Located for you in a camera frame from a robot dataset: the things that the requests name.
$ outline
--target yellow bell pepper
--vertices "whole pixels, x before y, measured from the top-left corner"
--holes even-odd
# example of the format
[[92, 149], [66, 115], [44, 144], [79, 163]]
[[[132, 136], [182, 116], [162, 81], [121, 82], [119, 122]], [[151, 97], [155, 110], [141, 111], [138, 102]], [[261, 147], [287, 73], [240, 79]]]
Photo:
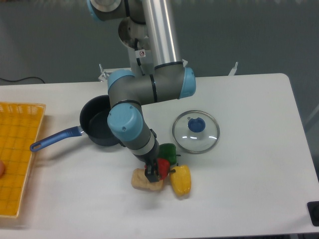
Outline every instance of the yellow bell pepper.
[[190, 192], [190, 170], [187, 165], [175, 166], [172, 168], [174, 170], [169, 174], [169, 179], [174, 192], [180, 197]]

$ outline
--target gray wall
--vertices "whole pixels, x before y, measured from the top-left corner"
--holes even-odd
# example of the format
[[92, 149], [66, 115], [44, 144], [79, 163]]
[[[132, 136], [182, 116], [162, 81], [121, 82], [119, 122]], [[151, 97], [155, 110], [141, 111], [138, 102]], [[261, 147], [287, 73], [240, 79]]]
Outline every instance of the gray wall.
[[[319, 0], [176, 0], [173, 10], [197, 76], [227, 75], [239, 61], [240, 75], [287, 74], [302, 120], [319, 104]], [[94, 22], [85, 0], [0, 3], [0, 77], [85, 82], [97, 80], [98, 63], [128, 67], [118, 24]], [[307, 139], [319, 161], [318, 123]]]

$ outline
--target silver metal tube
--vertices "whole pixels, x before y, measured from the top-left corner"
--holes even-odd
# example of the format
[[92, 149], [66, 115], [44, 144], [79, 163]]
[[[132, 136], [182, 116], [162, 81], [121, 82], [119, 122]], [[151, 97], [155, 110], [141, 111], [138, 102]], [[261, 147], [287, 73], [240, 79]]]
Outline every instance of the silver metal tube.
[[182, 61], [170, 0], [143, 0], [154, 66]]

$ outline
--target bell pepper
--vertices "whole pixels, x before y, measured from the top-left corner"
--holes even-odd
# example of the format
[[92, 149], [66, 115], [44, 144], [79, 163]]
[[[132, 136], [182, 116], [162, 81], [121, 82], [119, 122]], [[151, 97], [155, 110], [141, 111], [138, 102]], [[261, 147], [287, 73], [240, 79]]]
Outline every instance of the bell pepper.
[[163, 158], [158, 158], [158, 172], [160, 176], [160, 180], [163, 180], [168, 176], [168, 172], [170, 170], [170, 163]]
[[176, 164], [176, 146], [173, 143], [164, 143], [159, 147], [158, 158], [164, 158], [169, 161], [171, 165]]
[[187, 165], [175, 166], [169, 173], [170, 183], [177, 196], [183, 196], [190, 192], [191, 178]]

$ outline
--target blue lid knob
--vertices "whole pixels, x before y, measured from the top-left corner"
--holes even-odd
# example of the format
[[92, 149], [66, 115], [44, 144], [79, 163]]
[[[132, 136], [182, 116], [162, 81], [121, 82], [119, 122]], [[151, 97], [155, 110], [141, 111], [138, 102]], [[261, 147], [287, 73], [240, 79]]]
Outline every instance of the blue lid knob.
[[205, 129], [205, 126], [205, 121], [200, 117], [188, 121], [188, 128], [194, 133], [202, 132]]

